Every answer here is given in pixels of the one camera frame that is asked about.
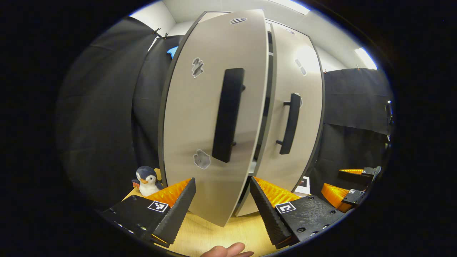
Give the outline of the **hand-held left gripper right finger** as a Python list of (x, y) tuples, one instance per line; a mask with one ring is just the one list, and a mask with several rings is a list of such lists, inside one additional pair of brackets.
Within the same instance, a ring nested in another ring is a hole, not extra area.
[(346, 217), (315, 195), (298, 197), (257, 177), (249, 189), (276, 249), (307, 244)]

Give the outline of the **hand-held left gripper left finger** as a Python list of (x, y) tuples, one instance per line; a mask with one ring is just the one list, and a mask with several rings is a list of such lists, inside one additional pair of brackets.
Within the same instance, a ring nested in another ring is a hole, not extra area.
[(196, 193), (194, 178), (148, 197), (131, 195), (102, 212), (102, 217), (145, 244), (174, 243)]

